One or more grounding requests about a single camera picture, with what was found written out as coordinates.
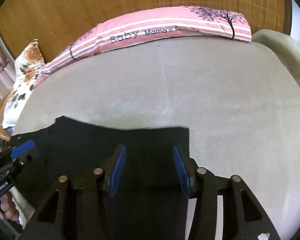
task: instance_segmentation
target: wooden wall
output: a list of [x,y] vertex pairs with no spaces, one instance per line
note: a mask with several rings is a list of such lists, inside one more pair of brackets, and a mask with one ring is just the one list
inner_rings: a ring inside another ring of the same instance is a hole
[[243,13],[253,32],[261,28],[282,32],[284,4],[284,0],[6,0],[0,8],[0,34],[14,57],[39,39],[49,62],[98,23],[138,10],[181,5],[227,9]]

